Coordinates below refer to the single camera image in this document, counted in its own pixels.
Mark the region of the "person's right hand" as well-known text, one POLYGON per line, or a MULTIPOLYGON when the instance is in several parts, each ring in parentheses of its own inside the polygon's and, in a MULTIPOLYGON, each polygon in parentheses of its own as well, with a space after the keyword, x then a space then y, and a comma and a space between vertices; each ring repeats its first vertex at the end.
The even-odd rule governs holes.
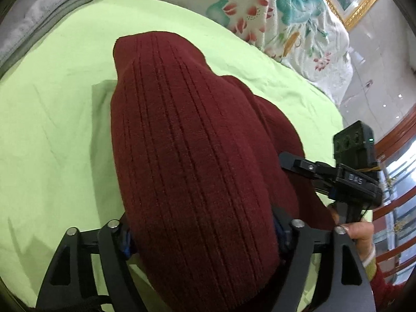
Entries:
POLYGON ((333 204, 327 206, 336 225, 341 226, 348 236, 355 241, 357 254, 362 262, 371 261, 375 257, 373 243, 374 225, 362 220, 356 223, 341 224, 340 217, 333 204))

